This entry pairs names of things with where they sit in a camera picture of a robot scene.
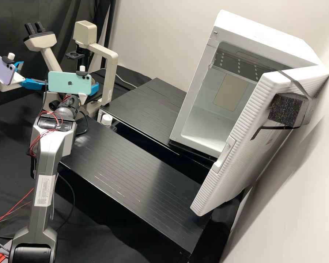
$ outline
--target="robotic arm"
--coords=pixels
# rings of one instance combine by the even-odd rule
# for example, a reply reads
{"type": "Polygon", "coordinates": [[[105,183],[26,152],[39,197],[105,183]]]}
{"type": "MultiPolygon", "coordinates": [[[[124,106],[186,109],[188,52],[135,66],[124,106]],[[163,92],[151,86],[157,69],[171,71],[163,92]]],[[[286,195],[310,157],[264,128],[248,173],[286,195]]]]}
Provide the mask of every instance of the robotic arm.
{"type": "Polygon", "coordinates": [[[35,119],[31,155],[37,158],[34,199],[28,226],[12,240],[9,263],[52,263],[55,259],[57,232],[48,226],[51,201],[61,158],[71,153],[80,100],[70,95],[58,108],[35,119]]]}

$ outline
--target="microscope arm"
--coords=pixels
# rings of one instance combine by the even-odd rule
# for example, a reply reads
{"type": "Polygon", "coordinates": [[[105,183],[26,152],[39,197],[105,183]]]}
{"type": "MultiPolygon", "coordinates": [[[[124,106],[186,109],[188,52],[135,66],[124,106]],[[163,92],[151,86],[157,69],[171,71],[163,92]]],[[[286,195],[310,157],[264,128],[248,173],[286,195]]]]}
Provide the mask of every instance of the microscope arm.
{"type": "Polygon", "coordinates": [[[101,105],[106,105],[112,99],[113,85],[118,63],[118,54],[97,43],[88,45],[87,49],[107,59],[105,81],[103,83],[102,91],[103,96],[101,98],[101,105]]]}

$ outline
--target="black backdrop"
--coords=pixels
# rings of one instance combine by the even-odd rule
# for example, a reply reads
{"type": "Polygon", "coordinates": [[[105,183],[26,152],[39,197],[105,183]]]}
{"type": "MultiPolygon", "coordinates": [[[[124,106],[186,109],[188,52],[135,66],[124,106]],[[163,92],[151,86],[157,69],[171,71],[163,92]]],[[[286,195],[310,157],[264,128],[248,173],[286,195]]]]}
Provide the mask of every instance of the black backdrop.
{"type": "MultiPolygon", "coordinates": [[[[24,77],[45,79],[48,68],[40,52],[32,52],[23,43],[27,36],[25,23],[41,21],[53,31],[57,43],[52,47],[63,71],[74,71],[76,62],[64,57],[75,49],[72,40],[75,21],[88,20],[98,26],[98,38],[105,20],[109,0],[0,0],[0,55],[14,53],[15,61],[24,61],[24,77]]],[[[23,88],[0,93],[0,104],[31,93],[23,88]]]]}

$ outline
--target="label sticker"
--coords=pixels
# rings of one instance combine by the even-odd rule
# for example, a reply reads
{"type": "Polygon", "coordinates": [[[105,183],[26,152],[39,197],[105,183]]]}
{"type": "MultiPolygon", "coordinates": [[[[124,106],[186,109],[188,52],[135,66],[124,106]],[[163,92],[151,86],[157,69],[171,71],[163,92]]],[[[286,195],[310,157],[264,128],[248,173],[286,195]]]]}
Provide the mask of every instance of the label sticker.
{"type": "Polygon", "coordinates": [[[54,194],[55,175],[39,175],[34,206],[49,206],[54,194]]]}
{"type": "Polygon", "coordinates": [[[107,100],[110,100],[112,98],[112,90],[109,90],[109,94],[107,95],[107,100]]]}

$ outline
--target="white cap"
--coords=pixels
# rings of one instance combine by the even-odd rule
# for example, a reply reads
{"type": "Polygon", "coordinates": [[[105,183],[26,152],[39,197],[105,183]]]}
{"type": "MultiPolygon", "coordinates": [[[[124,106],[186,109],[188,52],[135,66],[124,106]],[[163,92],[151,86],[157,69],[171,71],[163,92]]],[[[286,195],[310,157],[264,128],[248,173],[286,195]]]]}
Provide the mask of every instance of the white cap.
{"type": "Polygon", "coordinates": [[[101,118],[101,123],[105,126],[111,126],[112,124],[112,116],[110,114],[104,114],[101,118]]]}
{"type": "Polygon", "coordinates": [[[11,59],[11,60],[14,60],[15,59],[15,54],[14,53],[9,53],[7,58],[11,59]]]}

